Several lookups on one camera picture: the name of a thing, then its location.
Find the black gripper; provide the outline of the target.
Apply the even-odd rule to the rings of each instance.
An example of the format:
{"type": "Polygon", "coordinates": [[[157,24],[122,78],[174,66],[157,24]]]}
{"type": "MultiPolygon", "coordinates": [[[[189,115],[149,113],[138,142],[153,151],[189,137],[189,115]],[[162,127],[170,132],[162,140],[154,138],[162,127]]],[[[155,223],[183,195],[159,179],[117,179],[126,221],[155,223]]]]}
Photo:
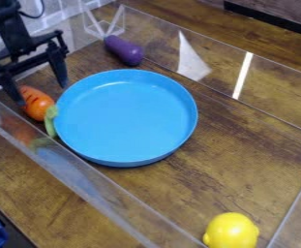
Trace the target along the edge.
{"type": "MultiPolygon", "coordinates": [[[[50,63],[59,85],[66,88],[69,76],[65,59],[69,54],[69,47],[65,43],[63,33],[62,30],[55,30],[51,33],[33,37],[35,48],[19,50],[17,54],[11,54],[5,48],[0,51],[0,74],[10,73],[11,76],[17,76],[39,65],[50,63]]],[[[21,107],[25,107],[26,101],[11,76],[3,74],[0,83],[11,99],[21,107]]]]}

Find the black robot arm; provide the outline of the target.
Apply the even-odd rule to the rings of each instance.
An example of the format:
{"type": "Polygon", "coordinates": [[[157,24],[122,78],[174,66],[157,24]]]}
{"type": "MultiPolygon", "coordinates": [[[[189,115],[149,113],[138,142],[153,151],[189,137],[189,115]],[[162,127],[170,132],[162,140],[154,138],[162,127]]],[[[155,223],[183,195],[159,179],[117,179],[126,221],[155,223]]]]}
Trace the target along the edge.
{"type": "Polygon", "coordinates": [[[55,30],[33,37],[27,31],[19,0],[0,0],[0,38],[6,45],[0,50],[0,86],[19,106],[26,102],[14,76],[45,63],[50,63],[61,87],[69,84],[66,56],[69,48],[63,31],[55,30]]]}

